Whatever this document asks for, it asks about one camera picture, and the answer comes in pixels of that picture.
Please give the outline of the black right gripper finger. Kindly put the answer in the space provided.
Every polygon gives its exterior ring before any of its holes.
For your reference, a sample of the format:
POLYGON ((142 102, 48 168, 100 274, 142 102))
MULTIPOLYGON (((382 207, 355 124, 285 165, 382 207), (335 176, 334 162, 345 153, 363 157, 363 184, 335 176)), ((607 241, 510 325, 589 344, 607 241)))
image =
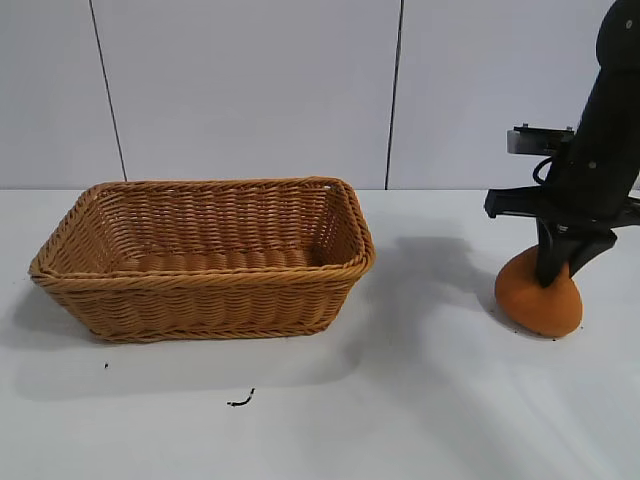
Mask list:
POLYGON ((538 223, 537 236, 537 280, 547 288, 570 264, 576 250, 576 237, 568 227, 555 223, 538 223))
POLYGON ((573 277, 597 256, 612 249, 617 242, 614 232, 587 232, 573 240, 568 257, 569 275, 573 277))

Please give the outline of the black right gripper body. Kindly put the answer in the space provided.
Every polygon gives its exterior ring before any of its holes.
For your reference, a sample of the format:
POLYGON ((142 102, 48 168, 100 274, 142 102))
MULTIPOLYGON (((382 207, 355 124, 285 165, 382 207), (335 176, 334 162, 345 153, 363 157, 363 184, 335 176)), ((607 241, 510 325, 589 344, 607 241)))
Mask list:
POLYGON ((639 223, 639 202, 629 197, 639 173, 637 144, 515 144, 508 151, 543 160, 532 186, 488 191, 489 217, 531 217, 536 227, 563 225, 576 238, 639 223))

